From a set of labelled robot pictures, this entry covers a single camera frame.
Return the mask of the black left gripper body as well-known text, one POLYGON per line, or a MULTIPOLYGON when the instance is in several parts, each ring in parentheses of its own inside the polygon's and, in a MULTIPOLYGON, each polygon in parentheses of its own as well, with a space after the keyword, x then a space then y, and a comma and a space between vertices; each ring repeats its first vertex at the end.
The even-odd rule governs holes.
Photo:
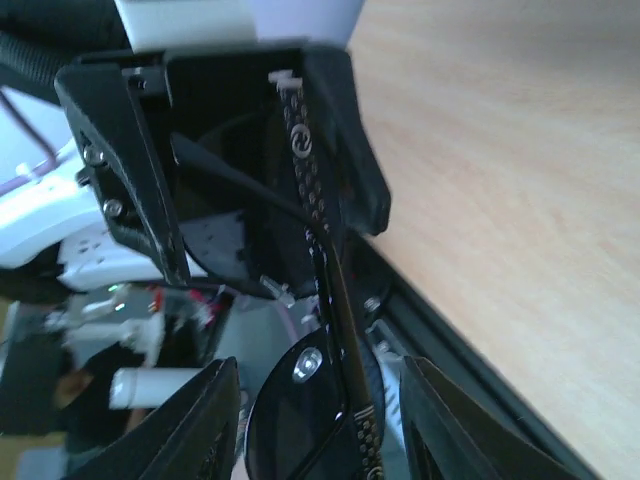
POLYGON ((107 226, 166 284, 316 293, 312 123, 284 90, 304 55, 263 44, 75 61, 74 136, 107 226))

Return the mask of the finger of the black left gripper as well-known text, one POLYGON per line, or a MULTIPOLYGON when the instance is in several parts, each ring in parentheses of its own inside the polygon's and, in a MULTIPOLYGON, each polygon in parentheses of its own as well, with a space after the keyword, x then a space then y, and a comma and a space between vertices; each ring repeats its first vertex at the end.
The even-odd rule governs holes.
POLYGON ((162 165, 138 101, 115 64, 70 65, 54 81, 72 133, 83 149, 100 204, 122 203, 105 213, 117 243, 147 257, 171 285, 191 278, 177 215, 162 165))
POLYGON ((333 45, 306 44, 302 67, 333 156, 346 223, 378 235, 389 224, 391 192, 361 120, 351 57, 333 45))

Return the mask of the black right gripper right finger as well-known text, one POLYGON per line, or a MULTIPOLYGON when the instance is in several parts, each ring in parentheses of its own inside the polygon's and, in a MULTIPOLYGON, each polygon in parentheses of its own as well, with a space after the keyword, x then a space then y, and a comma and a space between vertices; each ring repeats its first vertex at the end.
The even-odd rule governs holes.
POLYGON ((506 389, 467 394, 405 356, 400 407, 413 479, 593 479, 595 472, 506 389))

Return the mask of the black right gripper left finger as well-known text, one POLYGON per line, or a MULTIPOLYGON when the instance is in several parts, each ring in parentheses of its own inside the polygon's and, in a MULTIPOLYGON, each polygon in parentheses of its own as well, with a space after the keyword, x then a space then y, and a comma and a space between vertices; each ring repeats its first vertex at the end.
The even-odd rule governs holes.
POLYGON ((229 480, 235 465, 239 407, 236 359, 215 360, 134 430, 69 477, 229 480))

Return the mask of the black round sunglasses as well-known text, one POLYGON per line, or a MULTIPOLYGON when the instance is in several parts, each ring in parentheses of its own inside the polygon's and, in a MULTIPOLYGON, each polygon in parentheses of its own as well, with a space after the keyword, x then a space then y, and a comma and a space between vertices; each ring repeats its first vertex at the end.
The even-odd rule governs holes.
POLYGON ((171 147, 187 251, 237 290, 311 304, 307 333, 252 406, 252 479, 381 479, 386 412, 379 363, 358 328, 342 266, 345 227, 317 140, 310 89, 293 69, 262 77, 269 108, 171 147))

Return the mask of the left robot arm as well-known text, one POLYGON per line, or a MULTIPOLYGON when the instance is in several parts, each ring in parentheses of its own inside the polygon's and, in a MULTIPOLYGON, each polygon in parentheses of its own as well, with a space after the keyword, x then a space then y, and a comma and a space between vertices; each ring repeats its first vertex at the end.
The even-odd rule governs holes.
POLYGON ((5 1, 1 87, 71 138, 1 164, 1 291, 259 298, 339 285, 391 192, 360 116, 359 1, 5 1))

